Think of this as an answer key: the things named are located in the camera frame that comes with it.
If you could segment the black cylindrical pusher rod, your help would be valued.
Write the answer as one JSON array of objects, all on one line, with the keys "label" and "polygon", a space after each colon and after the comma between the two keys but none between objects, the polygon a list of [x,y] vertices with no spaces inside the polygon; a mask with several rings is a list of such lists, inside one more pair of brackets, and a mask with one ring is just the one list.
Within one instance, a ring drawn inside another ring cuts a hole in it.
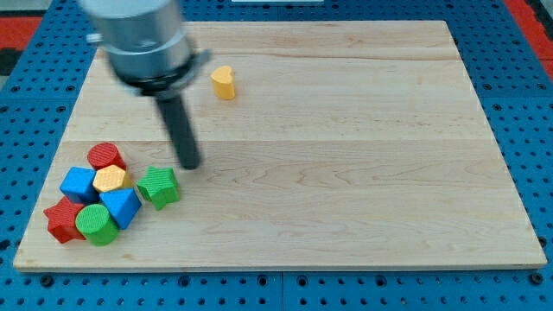
[{"label": "black cylindrical pusher rod", "polygon": [[155,99],[181,167],[198,168],[201,154],[180,93],[157,93]]}]

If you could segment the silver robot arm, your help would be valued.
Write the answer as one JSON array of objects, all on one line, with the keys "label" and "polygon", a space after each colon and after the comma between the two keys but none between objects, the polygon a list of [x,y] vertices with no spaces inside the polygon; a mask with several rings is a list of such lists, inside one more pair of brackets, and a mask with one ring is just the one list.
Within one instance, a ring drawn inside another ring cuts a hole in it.
[{"label": "silver robot arm", "polygon": [[194,170],[201,152],[182,99],[211,51],[199,50],[175,0],[79,0],[95,32],[87,40],[106,54],[118,79],[152,97],[181,167]]}]

